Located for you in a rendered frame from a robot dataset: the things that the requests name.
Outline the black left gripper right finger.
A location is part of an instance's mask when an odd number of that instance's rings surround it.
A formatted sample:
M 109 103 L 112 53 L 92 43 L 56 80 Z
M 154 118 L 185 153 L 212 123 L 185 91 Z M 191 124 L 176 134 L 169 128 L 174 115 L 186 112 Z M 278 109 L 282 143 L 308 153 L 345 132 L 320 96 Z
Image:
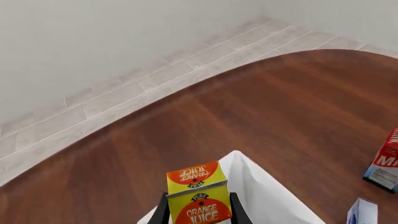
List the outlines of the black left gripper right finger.
M 232 212 L 231 224 L 253 224 L 239 201 L 236 192 L 229 194 L 229 200 Z

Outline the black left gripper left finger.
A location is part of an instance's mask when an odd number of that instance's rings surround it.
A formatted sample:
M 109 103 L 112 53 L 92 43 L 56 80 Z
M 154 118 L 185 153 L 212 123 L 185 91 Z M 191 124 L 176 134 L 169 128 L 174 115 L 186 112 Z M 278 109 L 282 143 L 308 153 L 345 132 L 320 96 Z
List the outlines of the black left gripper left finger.
M 164 193 L 161 200 L 151 216 L 148 224 L 169 224 L 170 209 L 167 200 L 167 193 Z

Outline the white basket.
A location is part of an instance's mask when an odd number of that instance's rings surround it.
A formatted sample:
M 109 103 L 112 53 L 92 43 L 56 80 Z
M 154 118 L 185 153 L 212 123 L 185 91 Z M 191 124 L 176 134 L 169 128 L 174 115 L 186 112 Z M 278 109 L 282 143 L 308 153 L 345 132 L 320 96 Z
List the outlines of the white basket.
M 236 192 L 253 224 L 326 224 L 294 194 L 240 151 L 220 160 L 229 193 Z M 148 224 L 153 208 L 137 224 Z M 215 224 L 231 224 L 231 219 Z

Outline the red and white milk carton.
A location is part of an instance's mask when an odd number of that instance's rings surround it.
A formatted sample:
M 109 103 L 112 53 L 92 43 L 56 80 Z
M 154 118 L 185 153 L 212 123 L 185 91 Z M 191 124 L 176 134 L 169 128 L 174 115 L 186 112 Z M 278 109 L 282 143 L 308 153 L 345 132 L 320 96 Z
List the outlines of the red and white milk carton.
M 363 180 L 392 194 L 398 193 L 398 128 L 394 128 L 378 150 Z

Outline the white and blue box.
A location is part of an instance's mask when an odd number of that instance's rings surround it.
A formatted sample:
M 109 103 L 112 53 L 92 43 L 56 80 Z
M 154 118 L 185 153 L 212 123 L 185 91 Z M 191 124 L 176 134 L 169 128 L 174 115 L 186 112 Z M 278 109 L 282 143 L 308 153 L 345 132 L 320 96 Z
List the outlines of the white and blue box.
M 358 198 L 348 210 L 346 224 L 378 224 L 378 205 Z

